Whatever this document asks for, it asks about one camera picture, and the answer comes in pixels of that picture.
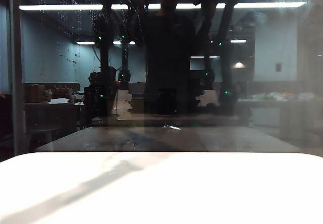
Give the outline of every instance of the glass pane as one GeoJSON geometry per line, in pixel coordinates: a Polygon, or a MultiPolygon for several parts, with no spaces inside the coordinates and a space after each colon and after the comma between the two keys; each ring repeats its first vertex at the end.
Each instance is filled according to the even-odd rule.
{"type": "Polygon", "coordinates": [[[9,0],[0,0],[0,161],[14,156],[9,0]]]}
{"type": "Polygon", "coordinates": [[[322,155],[321,0],[21,0],[28,151],[322,155]]]}

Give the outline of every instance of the table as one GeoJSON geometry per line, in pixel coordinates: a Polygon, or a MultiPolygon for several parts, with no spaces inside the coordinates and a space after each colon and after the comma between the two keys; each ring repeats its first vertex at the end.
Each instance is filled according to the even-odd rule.
{"type": "Polygon", "coordinates": [[[52,132],[54,140],[65,137],[77,130],[80,106],[74,103],[48,104],[25,103],[26,130],[37,128],[59,129],[52,132]]]}
{"type": "Polygon", "coordinates": [[[247,127],[94,127],[36,151],[301,152],[301,149],[247,127]]]}
{"type": "Polygon", "coordinates": [[[322,223],[323,159],[34,153],[0,163],[2,224],[322,223]]]}
{"type": "Polygon", "coordinates": [[[216,116],[212,114],[187,114],[165,116],[158,114],[132,114],[127,111],[118,112],[118,116],[94,118],[93,126],[152,126],[162,127],[164,124],[184,126],[236,126],[237,116],[216,116]]]}
{"type": "Polygon", "coordinates": [[[309,108],[313,100],[240,100],[236,105],[241,125],[249,126],[250,108],[280,109],[280,139],[306,139],[309,108]]]}

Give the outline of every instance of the dark shirt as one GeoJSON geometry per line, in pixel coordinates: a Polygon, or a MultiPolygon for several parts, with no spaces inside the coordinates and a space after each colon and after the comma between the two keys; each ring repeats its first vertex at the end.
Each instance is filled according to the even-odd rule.
{"type": "Polygon", "coordinates": [[[146,46],[146,99],[156,101],[161,89],[175,89],[187,99],[190,58],[199,51],[210,25],[203,24],[196,35],[193,22],[183,16],[152,16],[138,24],[137,42],[146,46]]]}

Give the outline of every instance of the wall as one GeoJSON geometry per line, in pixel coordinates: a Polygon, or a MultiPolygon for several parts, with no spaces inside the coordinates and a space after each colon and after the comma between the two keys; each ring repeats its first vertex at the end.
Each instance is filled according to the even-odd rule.
{"type": "Polygon", "coordinates": [[[0,92],[11,94],[9,11],[0,4],[0,92]]]}
{"type": "Polygon", "coordinates": [[[91,46],[80,46],[22,13],[22,61],[24,80],[32,82],[79,82],[88,86],[88,76],[99,71],[91,46]]]}
{"type": "MultiPolygon", "coordinates": [[[[116,69],[120,68],[122,65],[121,46],[113,46],[109,53],[110,65],[116,69]]],[[[129,46],[128,68],[131,73],[131,83],[146,82],[146,57],[144,48],[135,45],[129,46]]]]}
{"type": "Polygon", "coordinates": [[[257,23],[254,81],[297,80],[297,15],[279,11],[257,23]],[[276,64],[282,71],[276,72],[276,64]]]}
{"type": "Polygon", "coordinates": [[[306,91],[323,95],[323,6],[304,7],[299,15],[298,78],[306,91]]]}
{"type": "MultiPolygon", "coordinates": [[[[210,59],[211,67],[216,74],[215,82],[222,82],[221,65],[219,59],[210,59]]],[[[205,68],[204,59],[191,59],[191,70],[203,70],[205,68]]]]}

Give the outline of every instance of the cable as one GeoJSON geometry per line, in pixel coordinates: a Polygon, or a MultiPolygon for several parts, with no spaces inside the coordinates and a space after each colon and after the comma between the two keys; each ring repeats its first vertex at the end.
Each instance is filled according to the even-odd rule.
{"type": "Polygon", "coordinates": [[[95,51],[95,49],[94,49],[94,47],[92,46],[92,49],[93,49],[93,52],[94,52],[94,54],[95,54],[95,56],[96,56],[96,58],[100,61],[100,63],[101,63],[101,59],[99,59],[99,57],[98,57],[98,55],[96,54],[96,51],[95,51]]]}

